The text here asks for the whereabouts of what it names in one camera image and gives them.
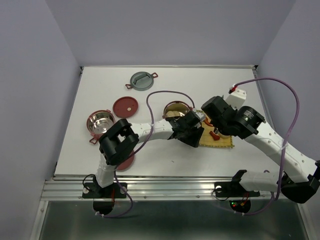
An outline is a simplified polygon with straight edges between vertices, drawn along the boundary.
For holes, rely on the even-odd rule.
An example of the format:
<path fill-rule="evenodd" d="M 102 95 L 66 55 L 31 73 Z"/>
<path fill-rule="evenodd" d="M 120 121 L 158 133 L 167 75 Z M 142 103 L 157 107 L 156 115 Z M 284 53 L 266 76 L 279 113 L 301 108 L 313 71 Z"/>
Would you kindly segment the toy bun back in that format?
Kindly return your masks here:
<path fill-rule="evenodd" d="M 172 111 L 171 112 L 172 117 L 174 118 L 179 118 L 180 117 L 180 113 L 178 111 Z"/>

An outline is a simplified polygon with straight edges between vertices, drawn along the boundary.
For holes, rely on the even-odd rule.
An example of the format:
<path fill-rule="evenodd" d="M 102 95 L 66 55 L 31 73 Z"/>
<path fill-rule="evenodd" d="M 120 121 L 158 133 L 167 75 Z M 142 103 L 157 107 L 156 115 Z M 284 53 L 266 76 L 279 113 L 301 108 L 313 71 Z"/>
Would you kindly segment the toy bun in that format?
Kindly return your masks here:
<path fill-rule="evenodd" d="M 179 118 L 180 117 L 180 113 L 178 111 L 172 111 L 171 112 L 172 117 L 174 118 Z"/>
<path fill-rule="evenodd" d="M 168 118 L 171 118 L 171 117 L 173 116 L 173 113 L 172 113 L 171 111 L 169 111 L 169 112 L 166 114 L 166 116 L 167 116 Z"/>
<path fill-rule="evenodd" d="M 222 139 L 230 139 L 230 138 L 232 138 L 232 136 L 230 136 L 230 135 L 223 135 L 223 134 L 221 134 L 221 133 L 219 133 L 218 135 L 219 135 L 219 137 L 222 138 Z"/>

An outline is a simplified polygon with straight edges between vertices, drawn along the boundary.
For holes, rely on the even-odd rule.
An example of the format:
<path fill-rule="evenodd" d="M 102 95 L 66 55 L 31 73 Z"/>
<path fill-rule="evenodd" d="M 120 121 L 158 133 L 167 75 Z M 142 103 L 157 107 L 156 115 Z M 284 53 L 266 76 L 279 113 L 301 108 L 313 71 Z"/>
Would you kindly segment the yellow bamboo mat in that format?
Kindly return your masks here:
<path fill-rule="evenodd" d="M 205 114 L 205 119 L 211 122 L 211 120 L 209 119 L 209 117 L 207 117 L 206 114 Z M 202 127 L 204 128 L 204 132 L 199 141 L 200 147 L 221 148 L 221 149 L 222 148 L 232 149 L 235 147 L 233 144 L 233 137 L 229 139 L 220 138 L 220 140 L 214 140 L 212 136 L 209 134 L 209 132 L 213 131 L 216 135 L 219 135 L 219 133 L 215 130 L 215 127 L 206 125 L 204 121 L 202 122 Z"/>

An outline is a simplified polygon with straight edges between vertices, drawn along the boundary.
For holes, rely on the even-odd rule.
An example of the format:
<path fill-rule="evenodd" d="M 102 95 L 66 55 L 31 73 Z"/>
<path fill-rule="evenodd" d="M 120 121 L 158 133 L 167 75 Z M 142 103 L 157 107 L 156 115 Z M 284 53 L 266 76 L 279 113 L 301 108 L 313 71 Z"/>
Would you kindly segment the red steel lunch bowl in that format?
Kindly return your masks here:
<path fill-rule="evenodd" d="M 167 113 L 168 112 L 172 112 L 172 111 L 177 111 L 180 113 L 180 117 L 184 117 L 188 112 L 190 112 L 192 110 L 192 107 L 189 106 L 188 104 L 186 104 L 183 101 L 172 101 L 169 102 L 163 109 L 163 115 L 162 117 L 165 119 L 167 118 Z"/>

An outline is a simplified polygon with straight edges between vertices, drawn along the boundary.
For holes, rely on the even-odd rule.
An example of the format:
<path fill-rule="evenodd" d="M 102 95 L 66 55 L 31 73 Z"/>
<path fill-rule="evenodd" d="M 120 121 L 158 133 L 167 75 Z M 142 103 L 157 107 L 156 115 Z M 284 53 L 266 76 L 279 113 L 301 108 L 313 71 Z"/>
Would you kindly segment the orange toy chicken wing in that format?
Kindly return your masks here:
<path fill-rule="evenodd" d="M 211 127 L 213 126 L 207 119 L 204 120 L 204 123 L 205 123 L 207 126 L 211 126 Z"/>

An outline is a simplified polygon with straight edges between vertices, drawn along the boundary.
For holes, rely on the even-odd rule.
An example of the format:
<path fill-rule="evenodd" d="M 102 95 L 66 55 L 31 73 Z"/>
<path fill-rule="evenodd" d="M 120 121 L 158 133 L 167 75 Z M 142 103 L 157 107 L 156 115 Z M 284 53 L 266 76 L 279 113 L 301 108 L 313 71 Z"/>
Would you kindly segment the red toy drumstick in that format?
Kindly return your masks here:
<path fill-rule="evenodd" d="M 215 134 L 213 131 L 210 131 L 209 134 L 211 135 L 211 137 L 213 138 L 214 141 L 220 140 L 220 136 Z"/>

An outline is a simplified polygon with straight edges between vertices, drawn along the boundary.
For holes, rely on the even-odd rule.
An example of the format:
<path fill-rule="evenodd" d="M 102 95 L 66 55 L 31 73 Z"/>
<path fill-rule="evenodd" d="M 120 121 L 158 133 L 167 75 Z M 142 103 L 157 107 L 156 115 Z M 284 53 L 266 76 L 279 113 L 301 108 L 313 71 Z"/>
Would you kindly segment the toy bun front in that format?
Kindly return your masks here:
<path fill-rule="evenodd" d="M 166 116 L 167 116 L 168 118 L 171 118 L 171 117 L 173 116 L 173 113 L 172 113 L 171 111 L 169 111 L 169 112 L 166 114 Z"/>

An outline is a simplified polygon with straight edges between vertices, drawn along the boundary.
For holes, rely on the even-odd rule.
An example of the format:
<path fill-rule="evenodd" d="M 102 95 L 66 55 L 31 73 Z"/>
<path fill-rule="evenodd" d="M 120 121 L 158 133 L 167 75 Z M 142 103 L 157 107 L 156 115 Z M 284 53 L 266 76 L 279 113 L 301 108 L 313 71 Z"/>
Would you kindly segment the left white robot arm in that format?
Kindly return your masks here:
<path fill-rule="evenodd" d="M 100 197 L 111 193 L 115 170 L 131 157 L 138 144 L 176 139 L 197 148 L 205 119 L 203 113 L 190 111 L 178 119 L 167 117 L 155 123 L 130 123 L 127 119 L 117 121 L 99 139 L 100 162 L 94 179 L 95 193 Z"/>

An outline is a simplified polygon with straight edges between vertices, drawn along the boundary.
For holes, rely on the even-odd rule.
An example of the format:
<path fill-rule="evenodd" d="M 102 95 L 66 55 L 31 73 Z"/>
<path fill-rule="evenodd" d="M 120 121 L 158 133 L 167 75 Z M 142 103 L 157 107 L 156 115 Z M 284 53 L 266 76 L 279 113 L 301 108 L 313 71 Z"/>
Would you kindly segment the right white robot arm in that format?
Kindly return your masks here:
<path fill-rule="evenodd" d="M 222 97 L 214 96 L 201 109 L 223 135 L 239 137 L 255 146 L 279 165 L 279 172 L 239 170 L 231 182 L 221 186 L 225 196 L 244 192 L 281 192 L 289 200 L 304 204 L 320 187 L 320 163 L 278 135 L 254 108 L 234 109 Z"/>

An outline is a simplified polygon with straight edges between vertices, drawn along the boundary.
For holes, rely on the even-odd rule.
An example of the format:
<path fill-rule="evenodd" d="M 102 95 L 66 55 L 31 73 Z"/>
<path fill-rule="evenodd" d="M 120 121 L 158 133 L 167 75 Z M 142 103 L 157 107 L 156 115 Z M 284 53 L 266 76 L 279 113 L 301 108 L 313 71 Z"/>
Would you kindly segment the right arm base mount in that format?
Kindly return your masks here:
<path fill-rule="evenodd" d="M 219 201 L 227 201 L 233 211 L 248 214 L 251 209 L 251 198 L 260 197 L 259 191 L 245 190 L 238 182 L 216 182 L 211 195 Z"/>

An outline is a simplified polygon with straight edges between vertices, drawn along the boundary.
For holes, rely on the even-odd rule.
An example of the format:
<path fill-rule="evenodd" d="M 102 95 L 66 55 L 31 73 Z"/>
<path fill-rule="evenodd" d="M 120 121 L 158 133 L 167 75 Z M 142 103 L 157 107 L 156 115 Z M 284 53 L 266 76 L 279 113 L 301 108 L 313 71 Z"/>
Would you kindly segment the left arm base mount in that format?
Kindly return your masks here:
<path fill-rule="evenodd" d="M 93 200 L 92 208 L 101 217 L 118 217 L 116 200 L 126 199 L 127 195 L 117 183 L 101 188 L 93 182 L 85 182 L 82 190 L 82 198 Z"/>

